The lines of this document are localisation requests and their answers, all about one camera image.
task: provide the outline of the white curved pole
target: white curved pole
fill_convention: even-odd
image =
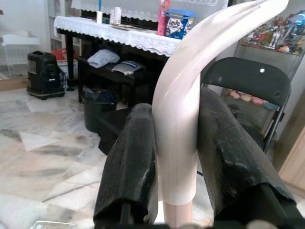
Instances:
[[[152,114],[165,211],[177,206],[179,213],[174,217],[165,213],[170,226],[178,227],[192,219],[189,211],[196,192],[201,70],[227,47],[283,11],[287,4],[288,0],[257,0],[213,14],[185,36],[163,68],[153,96]]]

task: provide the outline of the black vacuum cleaner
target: black vacuum cleaner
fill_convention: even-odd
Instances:
[[[41,100],[63,97],[65,73],[58,67],[56,57],[47,52],[35,51],[28,54],[27,92]]]

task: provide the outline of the blue container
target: blue container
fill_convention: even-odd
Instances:
[[[196,14],[186,10],[169,9],[166,13],[165,36],[182,39],[193,27]]]

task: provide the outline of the folded cloth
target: folded cloth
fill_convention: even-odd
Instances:
[[[101,68],[108,63],[117,63],[119,60],[120,57],[118,54],[111,52],[108,49],[102,49],[91,56],[87,61],[90,66]]]

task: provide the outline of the pink bottle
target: pink bottle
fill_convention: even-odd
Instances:
[[[160,10],[159,10],[159,22],[157,34],[164,36],[166,27],[166,12],[170,7],[170,0],[160,0]]]

